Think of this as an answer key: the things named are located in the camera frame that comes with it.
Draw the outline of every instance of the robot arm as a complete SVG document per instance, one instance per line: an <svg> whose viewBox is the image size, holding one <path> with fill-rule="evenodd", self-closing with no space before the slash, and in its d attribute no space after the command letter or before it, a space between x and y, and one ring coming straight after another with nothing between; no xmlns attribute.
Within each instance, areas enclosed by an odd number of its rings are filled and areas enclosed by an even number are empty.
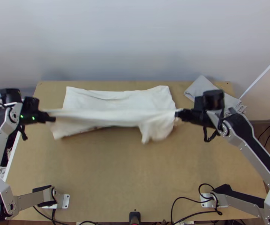
<svg viewBox="0 0 270 225"><path fill-rule="evenodd" d="M1 90L1 99L3 107L0 107L0 163L12 132L20 131L23 140L26 140L25 125L56 120L38 110L38 99L26 97L22 102L20 91L17 89ZM14 196L10 186L0 179L0 221L12 219L19 211L36 205L65 209L68 202L69 195L58 193L51 185L35 188L32 193L26 195Z"/></svg>
<svg viewBox="0 0 270 225"><path fill-rule="evenodd" d="M215 90L204 92L203 96L196 98L194 109L183 109L176 112L176 116L183 121L204 126L204 131L206 127L214 127L212 136L220 135L230 144L237 146L270 189L270 154L255 138L248 119L233 108L229 111L231 115L223 118L224 93L222 90ZM266 198L262 199L233 191L230 185L224 184L212 190L208 196L213 197L213 206L216 206L216 203L219 206L233 206L262 218L265 224L270 225L270 190Z"/></svg>

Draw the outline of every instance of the wooden table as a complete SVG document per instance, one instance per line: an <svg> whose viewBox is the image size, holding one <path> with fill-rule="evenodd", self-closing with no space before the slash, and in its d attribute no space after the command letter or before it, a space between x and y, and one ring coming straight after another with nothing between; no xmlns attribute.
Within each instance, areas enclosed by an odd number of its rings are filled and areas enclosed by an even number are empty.
<svg viewBox="0 0 270 225"><path fill-rule="evenodd" d="M40 99L41 109L52 109L62 107L66 86L124 91L168 85L177 107L192 108L193 102L183 95L191 84L44 81L37 85L34 96ZM233 95L229 82L216 85ZM27 126L26 134L28 140L18 142L7 182L14 195L49 184L70 194L69 208L57 210L60 221L127 222L129 212L135 209L144 222L170 221L173 201L180 196L199 200L201 183L214 187L227 183L235 191L266 195L261 177L238 148L221 137L204 143L202 127L190 123L177 126L164 141L146 145L135 127L109 127L55 141L47 125L36 124ZM181 199L174 207L173 219L204 210L199 203ZM222 216L201 214L192 220L253 218L232 207L221 211ZM44 220L33 208L15 219Z"/></svg>

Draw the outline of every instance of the white wall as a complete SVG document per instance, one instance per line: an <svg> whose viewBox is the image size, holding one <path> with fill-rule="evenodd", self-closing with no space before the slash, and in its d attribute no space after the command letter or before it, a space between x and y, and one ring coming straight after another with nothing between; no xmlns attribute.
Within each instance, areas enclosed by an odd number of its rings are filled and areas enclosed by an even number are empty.
<svg viewBox="0 0 270 225"><path fill-rule="evenodd" d="M232 81L270 64L270 0L0 0L0 88L39 80Z"/></svg>
<svg viewBox="0 0 270 225"><path fill-rule="evenodd" d="M270 120L270 67L241 98L250 120Z"/></svg>

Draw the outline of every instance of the gray fabric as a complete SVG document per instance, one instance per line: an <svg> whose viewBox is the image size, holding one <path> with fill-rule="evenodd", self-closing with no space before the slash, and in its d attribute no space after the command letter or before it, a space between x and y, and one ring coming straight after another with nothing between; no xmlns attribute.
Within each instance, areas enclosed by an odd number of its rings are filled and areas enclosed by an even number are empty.
<svg viewBox="0 0 270 225"><path fill-rule="evenodd" d="M203 92L208 90L218 89L206 77L199 76L189 88L184 92L184 95L194 102L194 97L201 96ZM229 116L229 108L235 108L239 113L245 113L246 106L242 101L225 93L225 116Z"/></svg>

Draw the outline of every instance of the white towel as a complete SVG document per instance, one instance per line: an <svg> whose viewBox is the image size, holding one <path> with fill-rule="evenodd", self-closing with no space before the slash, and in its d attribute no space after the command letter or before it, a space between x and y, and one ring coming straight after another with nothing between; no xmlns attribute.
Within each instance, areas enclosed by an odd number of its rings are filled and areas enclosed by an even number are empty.
<svg viewBox="0 0 270 225"><path fill-rule="evenodd" d="M90 91L67 87L63 108L46 110L57 118L50 124L55 139L100 127L138 126L142 143L166 138L173 129L175 111L168 86L143 91Z"/></svg>
<svg viewBox="0 0 270 225"><path fill-rule="evenodd" d="M218 89L206 77L200 75L189 88L186 89L184 95L194 102L194 97L203 95L203 92ZM246 106L242 101L225 93L225 116L229 116L229 108L235 108L239 113L245 113Z"/></svg>

